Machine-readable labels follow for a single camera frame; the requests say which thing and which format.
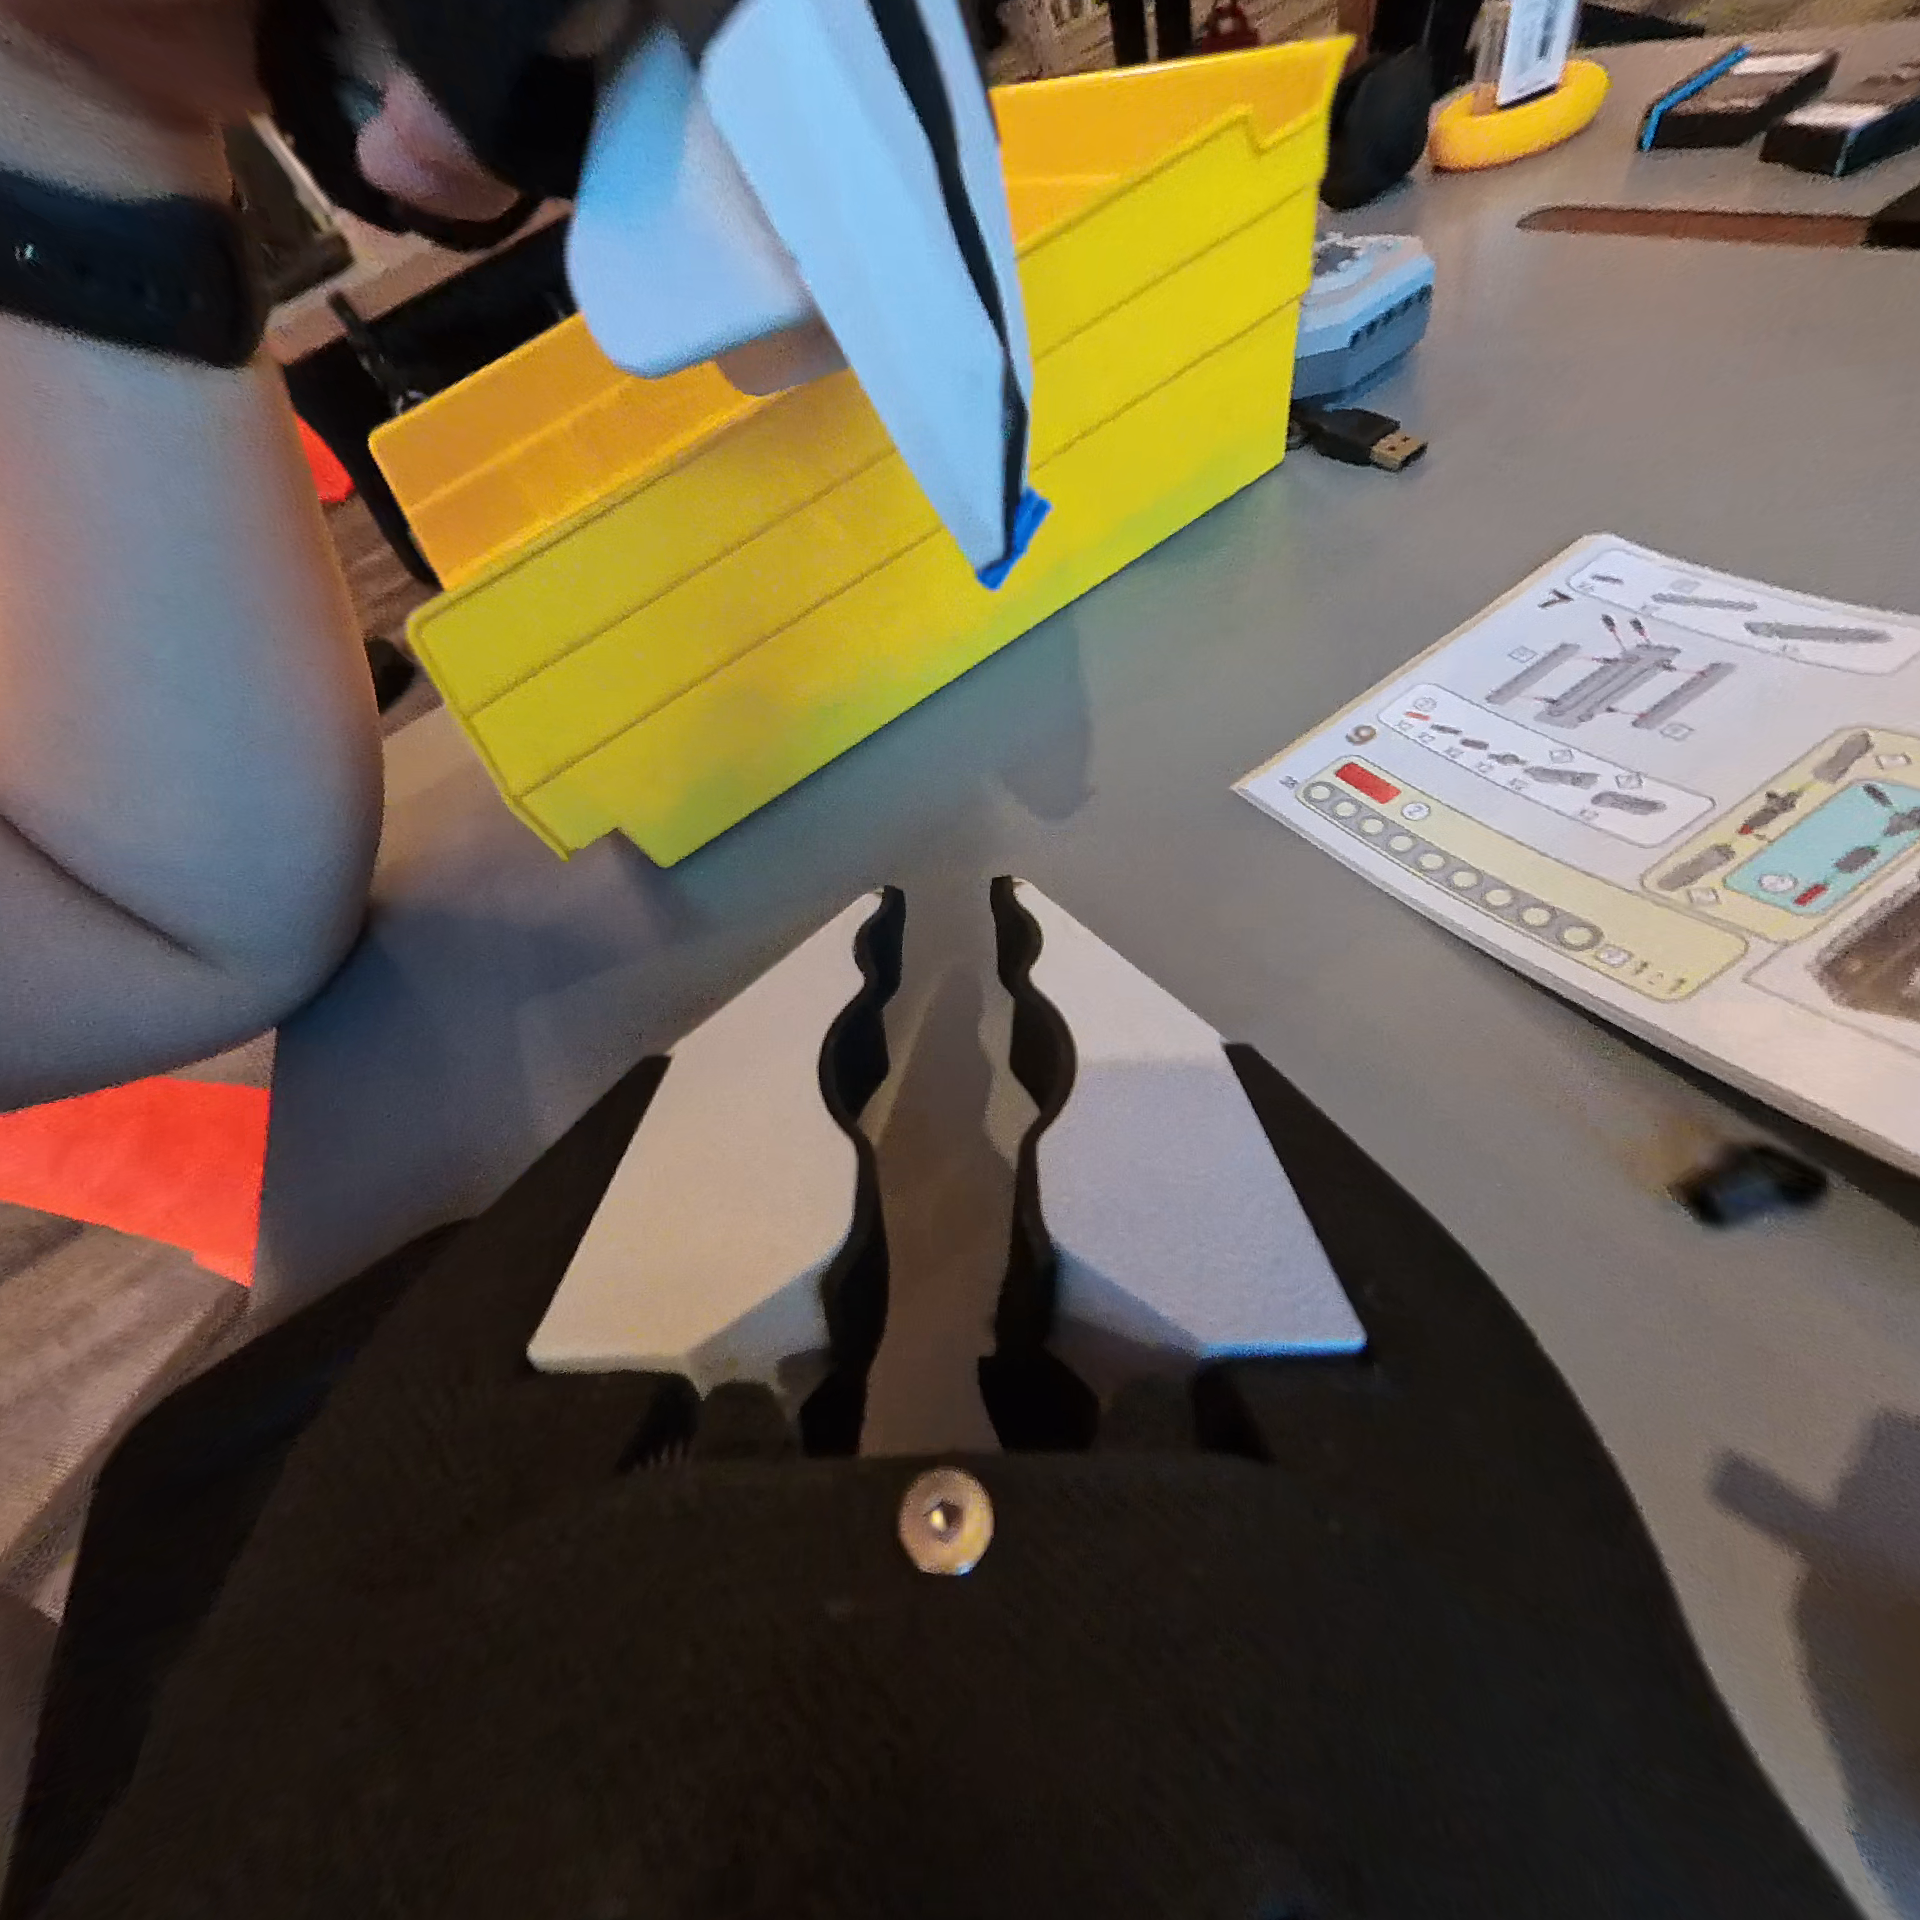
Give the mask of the brown wooden strip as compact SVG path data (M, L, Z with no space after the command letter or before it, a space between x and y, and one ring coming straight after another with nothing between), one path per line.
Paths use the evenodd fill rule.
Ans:
M1741 209L1723 205L1544 204L1527 232L1660 238L1800 249L1918 251L1918 190L1873 212Z

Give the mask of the yellow plastic bin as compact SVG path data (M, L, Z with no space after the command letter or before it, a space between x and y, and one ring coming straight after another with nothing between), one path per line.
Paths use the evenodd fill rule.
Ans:
M1345 36L994 90L1051 514L1000 588L851 371L751 397L571 317L370 436L411 643L553 852L706 846L1284 459Z

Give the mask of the instruction booklet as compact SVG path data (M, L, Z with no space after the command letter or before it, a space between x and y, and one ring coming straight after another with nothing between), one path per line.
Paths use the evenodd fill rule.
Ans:
M1916 612L1592 533L1236 789L1597 1020L1916 1173Z

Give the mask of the person's left hand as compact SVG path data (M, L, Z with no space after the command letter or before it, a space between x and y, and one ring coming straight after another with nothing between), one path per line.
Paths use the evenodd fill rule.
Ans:
M517 204L400 64L365 4L346 4L346 70L379 107L357 161L431 217L483 224ZM260 4L7 2L2 161L110 199L229 204L226 129L264 113Z

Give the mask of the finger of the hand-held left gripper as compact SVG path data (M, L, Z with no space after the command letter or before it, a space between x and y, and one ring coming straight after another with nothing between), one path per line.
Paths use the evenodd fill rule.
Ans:
M901 88L901 4L721 4L701 51L649 27L602 70L566 241L568 283L613 366L716 366L748 396L829 371L869 404L973 572L1007 548L1021 494L928 494L906 378L910 269L930 261Z
M971 4L901 4L901 88L924 157L910 161L928 264L913 266L930 351L906 378L926 453L901 442L930 496L1029 496L1035 362L996 110Z

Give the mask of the small black connector piece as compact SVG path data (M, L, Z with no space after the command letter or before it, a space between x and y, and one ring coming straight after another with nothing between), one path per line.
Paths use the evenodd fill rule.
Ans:
M1805 1212L1829 1190L1827 1169L1768 1141L1731 1144L1669 1188L1693 1219L1723 1231Z

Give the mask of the small blue pin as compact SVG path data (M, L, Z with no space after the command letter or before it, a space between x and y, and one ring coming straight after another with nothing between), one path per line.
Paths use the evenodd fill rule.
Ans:
M1046 499L1035 487L1024 487L1012 514L1005 550L994 561L980 566L975 572L976 582L984 589L998 592L1007 584L1008 575L1030 550L1049 515L1051 499Z

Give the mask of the blue grey battery box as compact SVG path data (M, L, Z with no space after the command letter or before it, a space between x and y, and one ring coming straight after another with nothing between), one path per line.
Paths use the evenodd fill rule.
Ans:
M1342 404L1396 367L1427 332L1435 259L1411 234L1321 232L1300 302L1292 397Z

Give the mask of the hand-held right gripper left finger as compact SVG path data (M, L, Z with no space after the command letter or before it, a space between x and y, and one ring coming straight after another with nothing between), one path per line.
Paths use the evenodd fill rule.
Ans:
M891 1307L875 1141L906 901L859 893L663 1058L526 1348L546 1375L755 1385L855 1453Z

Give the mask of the grey desk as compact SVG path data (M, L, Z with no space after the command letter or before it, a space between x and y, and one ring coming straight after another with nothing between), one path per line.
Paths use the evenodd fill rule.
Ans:
M1439 268L1374 402L1401 477L1308 452L794 793L660 872L558 862L448 715L386 744L370 926L281 1037L253 1307L477 1212L642 1054L856 893L906 896L875 1108L898 1315L872 1441L986 1436L1027 1101L990 880L1015 874L1255 1044L1519 1307L1614 1451L1741 1728L1853 1898L1916 1916L1916 1188L1697 1224L1670 1185L1771 1121L1384 898L1234 782L1578 536L1916 612L1916 256L1527 230L1550 204L1812 208L1630 151L1703 51L1616 58L1555 155L1374 219Z

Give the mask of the black round ball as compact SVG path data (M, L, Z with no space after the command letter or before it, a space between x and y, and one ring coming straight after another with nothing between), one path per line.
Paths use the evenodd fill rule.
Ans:
M1428 151L1435 107L1428 48L1371 54L1336 85L1321 204L1353 212L1394 190Z

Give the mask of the black wristband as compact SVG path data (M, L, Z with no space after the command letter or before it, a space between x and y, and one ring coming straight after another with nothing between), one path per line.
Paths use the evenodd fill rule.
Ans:
M270 305L233 204L114 199L7 167L2 312L110 347L237 371L264 346Z

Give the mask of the black box with blue edge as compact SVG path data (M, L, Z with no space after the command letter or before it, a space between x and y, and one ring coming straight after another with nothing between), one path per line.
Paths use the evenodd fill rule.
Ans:
M1819 98L1838 64L1838 48L1759 51L1738 44L1649 102L1636 149L1747 146Z
M1918 85L1864 88L1791 110L1762 136L1759 155L1819 180L1848 180L1918 148Z

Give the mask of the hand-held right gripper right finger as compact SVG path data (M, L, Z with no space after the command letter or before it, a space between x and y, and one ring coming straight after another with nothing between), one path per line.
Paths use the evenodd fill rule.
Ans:
M1030 880L989 893L1032 1108L976 1364L1003 1449L1091 1449L1143 1380L1360 1356L1362 1319L1224 1036Z

